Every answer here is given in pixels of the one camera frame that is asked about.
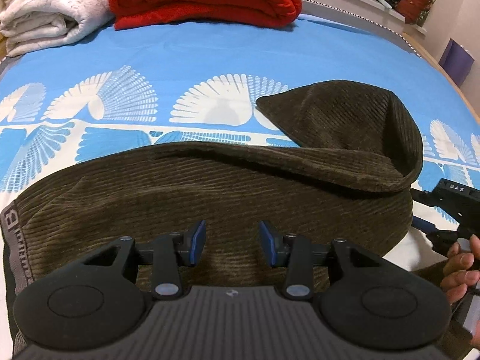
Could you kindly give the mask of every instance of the hand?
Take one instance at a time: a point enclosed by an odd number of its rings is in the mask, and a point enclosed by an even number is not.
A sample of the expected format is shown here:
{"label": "hand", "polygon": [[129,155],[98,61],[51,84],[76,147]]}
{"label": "hand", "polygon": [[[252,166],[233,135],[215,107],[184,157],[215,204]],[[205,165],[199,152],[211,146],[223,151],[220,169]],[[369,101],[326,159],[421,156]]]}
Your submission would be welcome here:
{"label": "hand", "polygon": [[[480,280],[479,271],[467,271],[471,268],[475,259],[480,260],[480,239],[476,235],[470,238],[471,253],[460,253],[460,245],[455,242],[448,250],[448,262],[443,268],[445,278],[440,287],[445,292],[450,304],[453,304],[467,292],[467,287],[474,286]],[[480,349],[480,322],[471,345]]]}

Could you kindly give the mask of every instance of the brown corduroy fabric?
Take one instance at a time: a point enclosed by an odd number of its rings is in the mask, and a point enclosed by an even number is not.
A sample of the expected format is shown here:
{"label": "brown corduroy fabric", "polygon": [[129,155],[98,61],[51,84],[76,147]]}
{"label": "brown corduroy fabric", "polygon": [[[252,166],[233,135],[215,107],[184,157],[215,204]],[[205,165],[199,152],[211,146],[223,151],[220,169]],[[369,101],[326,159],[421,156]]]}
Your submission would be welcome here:
{"label": "brown corduroy fabric", "polygon": [[[390,91],[327,81],[260,98],[258,109],[301,148],[182,142],[80,163],[14,202],[35,279],[115,237],[146,242],[207,222],[189,283],[278,282],[259,250],[257,223],[314,243],[345,237],[385,255],[411,224],[410,185],[422,139]],[[139,285],[147,282],[141,271]],[[317,288],[326,273],[317,271]]]}

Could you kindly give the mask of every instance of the finger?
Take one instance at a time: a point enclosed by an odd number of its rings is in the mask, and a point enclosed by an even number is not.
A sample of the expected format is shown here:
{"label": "finger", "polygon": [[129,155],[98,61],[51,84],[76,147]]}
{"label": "finger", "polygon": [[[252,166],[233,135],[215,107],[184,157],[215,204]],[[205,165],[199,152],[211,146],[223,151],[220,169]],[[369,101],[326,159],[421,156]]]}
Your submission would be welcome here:
{"label": "finger", "polygon": [[447,252],[447,257],[451,258],[460,252],[460,244],[458,242],[454,242],[454,244],[450,247]]}
{"label": "finger", "polygon": [[452,274],[445,277],[440,283],[440,288],[443,291],[448,291],[451,288],[455,288],[461,284],[466,284],[467,286],[473,286],[480,280],[479,271],[460,271],[453,272]]}
{"label": "finger", "polygon": [[447,296],[447,300],[450,304],[453,304],[455,302],[458,302],[460,299],[462,299],[467,293],[467,285],[466,284],[460,284],[459,286],[456,286],[454,288],[451,288],[448,290],[445,295]]}
{"label": "finger", "polygon": [[453,272],[469,269],[473,265],[474,261],[475,257],[471,253],[457,254],[456,256],[448,259],[447,263],[443,267],[443,275],[448,276]]}
{"label": "finger", "polygon": [[480,260],[480,239],[474,234],[470,237],[470,250],[477,260]]}

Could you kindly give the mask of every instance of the white feather pattern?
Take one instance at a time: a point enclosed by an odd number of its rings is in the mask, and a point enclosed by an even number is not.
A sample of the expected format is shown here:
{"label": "white feather pattern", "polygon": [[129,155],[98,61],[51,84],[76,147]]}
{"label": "white feather pattern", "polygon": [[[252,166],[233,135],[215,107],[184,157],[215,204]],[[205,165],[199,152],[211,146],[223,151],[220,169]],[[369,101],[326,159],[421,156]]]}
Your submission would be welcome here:
{"label": "white feather pattern", "polygon": [[98,91],[112,72],[92,76],[57,97],[44,112],[42,119],[71,119],[89,102],[98,99]]}
{"label": "white feather pattern", "polygon": [[267,77],[260,78],[259,76],[248,76],[248,91],[250,95],[251,105],[253,107],[253,114],[263,127],[270,130],[277,131],[278,128],[270,120],[268,120],[258,109],[255,104],[257,99],[262,96],[276,95],[288,91],[289,87]]}
{"label": "white feather pattern", "polygon": [[475,157],[477,157],[477,162],[480,164],[480,135],[473,135],[470,137],[472,142],[473,151],[475,152]]}
{"label": "white feather pattern", "polygon": [[0,102],[0,122],[33,122],[42,101],[45,98],[45,86],[34,82],[23,85]]}
{"label": "white feather pattern", "polygon": [[266,77],[246,74],[215,76],[180,96],[170,112],[169,121],[240,126],[255,115],[262,126],[278,130],[255,108],[255,101],[261,96],[286,90],[287,85]]}
{"label": "white feather pattern", "polygon": [[460,159],[467,164],[477,164],[470,148],[450,126],[439,120],[433,120],[430,124],[430,133],[441,158]]}
{"label": "white feather pattern", "polygon": [[435,157],[434,150],[428,143],[427,137],[425,135],[422,135],[421,140],[423,142],[423,155],[431,155],[432,157]]}
{"label": "white feather pattern", "polygon": [[240,126],[253,114],[245,74],[215,76],[180,96],[170,112],[171,123]]}
{"label": "white feather pattern", "polygon": [[158,138],[155,144],[170,142],[219,142],[244,145],[250,141],[251,137],[245,134],[171,131]]}
{"label": "white feather pattern", "polygon": [[39,126],[26,137],[13,161],[0,181],[0,191],[21,191],[34,180],[43,167],[54,158],[66,137],[70,135],[73,123],[61,127]]}
{"label": "white feather pattern", "polygon": [[131,66],[97,74],[55,99],[42,119],[71,119],[86,105],[96,120],[154,122],[158,97]]}
{"label": "white feather pattern", "polygon": [[465,172],[465,168],[462,166],[444,164],[442,166],[443,174],[448,180],[455,181],[460,184],[467,185],[467,173]]}

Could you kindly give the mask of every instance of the bed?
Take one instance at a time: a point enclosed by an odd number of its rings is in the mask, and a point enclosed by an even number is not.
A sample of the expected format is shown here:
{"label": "bed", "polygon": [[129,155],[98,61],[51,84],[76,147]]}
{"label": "bed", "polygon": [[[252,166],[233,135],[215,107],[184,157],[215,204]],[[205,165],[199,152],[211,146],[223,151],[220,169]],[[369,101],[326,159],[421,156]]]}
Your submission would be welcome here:
{"label": "bed", "polygon": [[[440,178],[480,188],[480,127],[447,79],[399,34],[303,3],[305,14],[282,30],[207,21],[117,32],[109,25],[77,44],[4,60],[0,206],[59,169],[141,146],[295,147],[255,100],[333,79],[392,90],[405,104],[424,147],[414,188],[431,190]],[[414,214],[438,228],[457,225],[416,203]],[[408,270],[442,259],[414,229],[386,257]],[[11,356],[9,336],[2,300],[0,360]]]}

